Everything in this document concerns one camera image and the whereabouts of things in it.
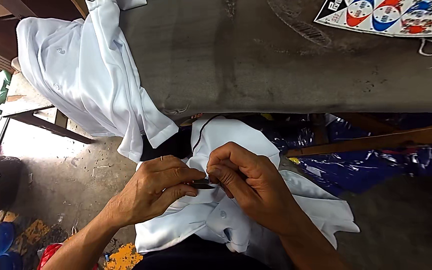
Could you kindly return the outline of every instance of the gray fabric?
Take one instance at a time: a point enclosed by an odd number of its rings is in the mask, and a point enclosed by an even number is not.
[[[151,0],[122,11],[120,26],[142,86],[173,120],[196,113],[432,112],[432,57],[417,53],[419,40],[313,23],[323,2]],[[315,42],[290,28],[304,34],[308,25],[323,32]]]

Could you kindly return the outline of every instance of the folded shirt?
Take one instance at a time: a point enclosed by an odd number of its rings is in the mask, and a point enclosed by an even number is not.
[[[116,0],[87,1],[86,20],[25,18],[16,27],[18,60],[29,83],[93,137],[123,137],[117,151],[138,162],[141,132],[153,148],[178,131],[141,87],[119,27]],[[118,0],[128,6],[146,1]]]

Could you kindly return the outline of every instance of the hand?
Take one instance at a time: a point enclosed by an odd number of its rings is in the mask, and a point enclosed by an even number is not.
[[[266,156],[228,142],[211,152],[207,172],[250,218],[279,235],[289,235],[298,224],[311,222]]]
[[[205,178],[179,158],[163,156],[141,164],[124,189],[109,200],[103,211],[118,228],[162,215],[177,199],[195,197],[197,189],[183,182]]]

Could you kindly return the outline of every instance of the white shirt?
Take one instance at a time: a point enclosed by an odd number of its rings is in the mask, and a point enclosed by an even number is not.
[[[91,136],[123,137],[117,151],[138,162],[143,151],[141,132],[156,148],[178,127],[141,87],[119,28],[116,0],[86,3],[89,15],[85,21],[21,20],[16,28],[21,71],[35,89]],[[138,6],[146,1],[127,3]]]
[[[197,120],[192,125],[193,147],[206,121]],[[205,172],[211,151],[230,141],[257,155],[267,156],[276,167],[279,166],[278,149],[260,131],[223,117],[215,118],[205,126],[201,142],[186,164]],[[334,248],[337,246],[336,231],[359,232],[346,201],[294,172],[282,170],[280,174],[293,198]],[[200,189],[196,197],[185,196],[170,205],[163,215],[136,224],[136,251],[145,254],[166,249],[192,234],[224,243],[232,251],[245,252],[248,246],[251,248],[251,243],[254,243],[253,248],[264,249],[264,244],[256,245],[264,238],[261,226],[246,216],[236,200],[228,198],[218,185],[212,186],[216,188]]]

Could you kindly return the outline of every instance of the wrist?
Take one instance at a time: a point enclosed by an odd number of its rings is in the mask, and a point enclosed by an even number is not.
[[[112,197],[104,206],[104,208],[99,212],[98,216],[104,220],[104,222],[110,228],[121,229],[126,226],[125,222],[121,219],[121,215],[118,212],[117,200],[115,197]]]
[[[285,216],[284,230],[276,232],[279,237],[301,237],[305,232],[316,229],[311,219],[297,206],[291,209]]]

